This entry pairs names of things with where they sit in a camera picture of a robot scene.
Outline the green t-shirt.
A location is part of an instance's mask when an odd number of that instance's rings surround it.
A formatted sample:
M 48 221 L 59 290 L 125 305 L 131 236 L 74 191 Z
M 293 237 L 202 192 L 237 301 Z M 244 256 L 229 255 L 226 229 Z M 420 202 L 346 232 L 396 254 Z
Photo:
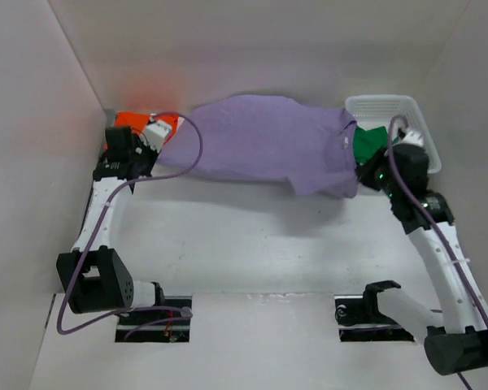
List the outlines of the green t-shirt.
M 358 126 L 353 137 L 353 154 L 356 165 L 364 165 L 380 148 L 386 148 L 387 141 L 386 127 L 364 129 Z

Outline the orange t-shirt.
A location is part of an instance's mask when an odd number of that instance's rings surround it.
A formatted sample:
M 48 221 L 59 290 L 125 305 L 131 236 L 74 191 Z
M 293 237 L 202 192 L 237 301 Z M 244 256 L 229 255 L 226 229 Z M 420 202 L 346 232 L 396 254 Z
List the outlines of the orange t-shirt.
M 183 119 L 180 119 L 178 115 L 158 115 L 157 113 L 140 114 L 131 111 L 119 111 L 115 117 L 114 126 L 129 126 L 134 133 L 140 136 L 143 133 L 146 125 L 153 123 L 157 119 L 164 121 L 166 124 L 172 127 L 172 131 L 170 133 L 170 137 L 167 139 L 167 142 L 169 142 L 176 135 L 178 128 L 183 123 Z

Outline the lavender t-shirt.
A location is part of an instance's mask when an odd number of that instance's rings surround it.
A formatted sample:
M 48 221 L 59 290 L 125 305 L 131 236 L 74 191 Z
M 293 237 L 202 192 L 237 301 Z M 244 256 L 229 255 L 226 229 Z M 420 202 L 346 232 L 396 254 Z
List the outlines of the lavender t-shirt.
M 164 146 L 162 165 L 213 180 L 291 184 L 298 195 L 357 194 L 354 117 L 281 96 L 237 95 L 191 111 Z

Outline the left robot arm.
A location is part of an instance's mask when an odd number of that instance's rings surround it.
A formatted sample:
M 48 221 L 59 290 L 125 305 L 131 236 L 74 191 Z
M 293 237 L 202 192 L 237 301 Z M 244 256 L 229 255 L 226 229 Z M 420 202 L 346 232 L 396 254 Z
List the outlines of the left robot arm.
M 138 307 L 147 323 L 163 320 L 166 303 L 156 282 L 133 279 L 114 246 L 122 214 L 135 185 L 150 177 L 172 127 L 163 121 L 147 125 L 142 134 L 128 126 L 105 131 L 107 149 L 93 171 L 93 190 L 81 233 L 68 253 L 56 262 L 60 281 L 70 293 L 75 314 Z

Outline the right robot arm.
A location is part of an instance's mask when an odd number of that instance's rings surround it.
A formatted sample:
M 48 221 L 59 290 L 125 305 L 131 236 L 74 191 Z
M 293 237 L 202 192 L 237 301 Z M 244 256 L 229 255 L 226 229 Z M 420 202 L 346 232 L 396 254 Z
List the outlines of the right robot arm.
M 488 305 L 459 247 L 455 219 L 443 195 L 428 188 L 429 157 L 417 145 L 379 149 L 356 170 L 359 182 L 382 191 L 416 248 L 438 297 L 437 313 L 409 297 L 393 280 L 368 284 L 363 316 L 391 320 L 423 344 L 440 375 L 488 367 Z

